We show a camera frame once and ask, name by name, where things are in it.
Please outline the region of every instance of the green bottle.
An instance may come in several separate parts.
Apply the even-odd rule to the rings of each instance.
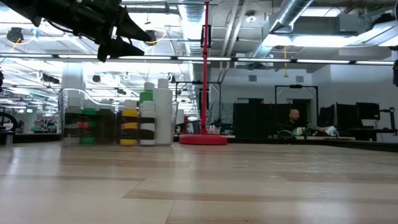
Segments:
[[[97,128],[98,105],[91,100],[85,100],[80,119],[80,144],[95,144]]]
[[[154,89],[155,84],[151,82],[144,83],[144,91],[139,94],[139,104],[144,101],[153,101],[154,100]]]

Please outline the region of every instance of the red pole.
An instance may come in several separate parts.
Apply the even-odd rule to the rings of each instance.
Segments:
[[[206,89],[207,89],[207,44],[208,44],[208,26],[209,26],[209,2],[205,2],[206,14],[205,14],[205,43],[203,44],[203,91],[202,91],[202,103],[201,103],[201,129],[200,134],[207,134],[206,129]]]

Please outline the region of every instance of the silver air duct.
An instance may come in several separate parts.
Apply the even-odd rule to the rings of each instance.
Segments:
[[[280,7],[280,11],[267,18],[265,26],[263,27],[263,33],[265,34],[264,40],[270,32],[291,33],[293,31],[294,22],[312,2],[313,0],[285,0]],[[250,57],[266,57],[269,52],[271,52],[272,48],[273,47],[261,43]],[[258,63],[250,63],[246,65],[246,69],[254,70],[258,65]]]
[[[201,27],[205,24],[205,7],[201,4],[187,4],[179,5],[178,9],[182,18],[182,31],[185,39],[200,39],[201,38]],[[187,55],[194,57],[202,57],[203,49],[200,47],[199,42],[185,43]],[[203,64],[194,63],[192,64],[192,80],[203,80]],[[199,88],[193,86],[195,92],[196,101],[199,101]]]

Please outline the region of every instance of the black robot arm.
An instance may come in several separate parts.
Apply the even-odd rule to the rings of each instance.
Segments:
[[[144,55],[137,47],[121,37],[151,41],[151,37],[129,17],[120,0],[0,0],[5,5],[26,17],[38,27],[42,18],[72,30],[74,35],[83,35],[99,44],[98,59],[107,56]],[[118,38],[112,39],[114,27]]]

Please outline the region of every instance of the white wall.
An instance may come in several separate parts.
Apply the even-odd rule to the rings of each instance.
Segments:
[[[218,69],[212,70],[212,77],[218,75]],[[249,75],[257,75],[257,82],[249,82]],[[221,87],[222,100],[225,103],[234,103],[238,98],[262,98],[264,103],[274,103],[275,85],[295,85],[296,75],[304,76],[304,83],[311,85],[311,74],[305,70],[288,70],[288,78],[284,77],[285,71],[279,70],[254,70],[231,69],[227,73]],[[278,103],[286,103],[286,99],[312,99],[313,95],[306,89],[278,89]],[[218,93],[213,92],[211,99],[218,100]]]
[[[332,65],[333,98],[338,103],[379,103],[380,109],[398,108],[398,87],[392,84],[390,66]],[[363,121],[364,125],[374,125]],[[390,116],[381,113],[379,128],[391,128]],[[398,137],[383,134],[378,141],[398,142]]]

